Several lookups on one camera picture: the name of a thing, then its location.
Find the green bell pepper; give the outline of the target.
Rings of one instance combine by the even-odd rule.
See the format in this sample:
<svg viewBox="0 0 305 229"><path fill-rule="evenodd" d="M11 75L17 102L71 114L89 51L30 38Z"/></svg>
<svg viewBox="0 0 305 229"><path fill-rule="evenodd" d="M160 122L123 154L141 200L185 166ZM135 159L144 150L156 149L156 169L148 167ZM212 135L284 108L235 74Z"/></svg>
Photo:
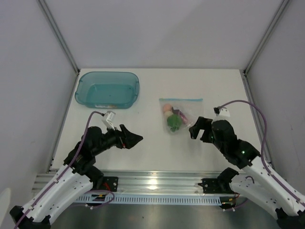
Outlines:
<svg viewBox="0 0 305 229"><path fill-rule="evenodd" d="M167 118L167 125L171 132L178 131L183 124L181 117L177 114L173 114Z"/></svg>

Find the clear zip top bag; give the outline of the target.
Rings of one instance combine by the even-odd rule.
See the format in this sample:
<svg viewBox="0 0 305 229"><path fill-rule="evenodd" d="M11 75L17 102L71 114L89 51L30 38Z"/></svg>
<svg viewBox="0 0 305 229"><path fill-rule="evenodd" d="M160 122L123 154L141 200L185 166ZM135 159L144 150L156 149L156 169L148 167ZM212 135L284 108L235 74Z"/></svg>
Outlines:
<svg viewBox="0 0 305 229"><path fill-rule="evenodd" d="M203 110L203 98L160 98L163 126L169 134L177 134L195 124Z"/></svg>

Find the purple eggplant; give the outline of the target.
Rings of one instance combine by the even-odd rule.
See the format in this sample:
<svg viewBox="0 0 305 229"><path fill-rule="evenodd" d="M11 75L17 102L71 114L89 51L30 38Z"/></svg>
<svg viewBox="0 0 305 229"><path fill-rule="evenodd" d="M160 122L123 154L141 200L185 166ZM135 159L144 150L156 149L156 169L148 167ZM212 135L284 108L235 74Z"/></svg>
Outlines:
<svg viewBox="0 0 305 229"><path fill-rule="evenodd" d="M172 107L172 112L175 114L175 115L178 115L181 119L182 119L182 122L184 124L187 124L188 123L188 118L186 117L186 115L176 106L173 106Z"/></svg>

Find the white egg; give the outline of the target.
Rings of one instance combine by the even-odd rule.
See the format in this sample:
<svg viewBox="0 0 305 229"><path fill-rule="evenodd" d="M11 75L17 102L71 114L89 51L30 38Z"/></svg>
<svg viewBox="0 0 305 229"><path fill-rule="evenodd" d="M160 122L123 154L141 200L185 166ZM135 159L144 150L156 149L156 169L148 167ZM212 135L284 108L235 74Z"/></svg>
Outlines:
<svg viewBox="0 0 305 229"><path fill-rule="evenodd" d="M173 112L172 112L172 111L166 111L166 112L164 113L164 116L165 116L166 118L170 117L171 115L173 115Z"/></svg>

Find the pink egg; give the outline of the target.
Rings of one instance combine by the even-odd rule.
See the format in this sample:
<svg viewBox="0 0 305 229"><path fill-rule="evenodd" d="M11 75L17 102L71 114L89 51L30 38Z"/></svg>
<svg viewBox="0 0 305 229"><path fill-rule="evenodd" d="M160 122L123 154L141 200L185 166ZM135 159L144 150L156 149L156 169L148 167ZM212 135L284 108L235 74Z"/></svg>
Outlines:
<svg viewBox="0 0 305 229"><path fill-rule="evenodd" d="M163 112L171 111L172 110L172 105L171 104L165 104L163 106Z"/></svg>

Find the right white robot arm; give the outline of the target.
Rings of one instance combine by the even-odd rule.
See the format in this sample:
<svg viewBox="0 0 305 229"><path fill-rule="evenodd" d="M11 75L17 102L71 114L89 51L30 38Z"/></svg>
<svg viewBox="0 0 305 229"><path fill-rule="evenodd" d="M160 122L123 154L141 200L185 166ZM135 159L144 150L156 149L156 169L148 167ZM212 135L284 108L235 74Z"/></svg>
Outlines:
<svg viewBox="0 0 305 229"><path fill-rule="evenodd" d="M200 130L202 142L213 144L229 163L245 172L243 176L225 169L217 181L222 192L232 190L245 196L267 211L282 229L305 227L304 195L274 171L253 145L239 139L227 120L200 116L189 128L191 138L196 139Z"/></svg>

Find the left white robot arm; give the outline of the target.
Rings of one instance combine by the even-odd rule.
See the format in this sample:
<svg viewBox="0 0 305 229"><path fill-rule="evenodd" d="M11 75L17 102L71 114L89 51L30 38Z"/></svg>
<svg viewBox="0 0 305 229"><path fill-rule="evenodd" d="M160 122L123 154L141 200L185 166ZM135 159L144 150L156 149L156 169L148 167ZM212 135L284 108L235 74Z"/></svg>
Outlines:
<svg viewBox="0 0 305 229"><path fill-rule="evenodd" d="M104 174L95 167L96 156L112 147L131 149L143 137L123 124L106 133L87 127L81 141L69 152L63 165L47 185L27 204L14 206L10 216L17 229L49 229L56 218L77 198L91 191L106 191Z"/></svg>

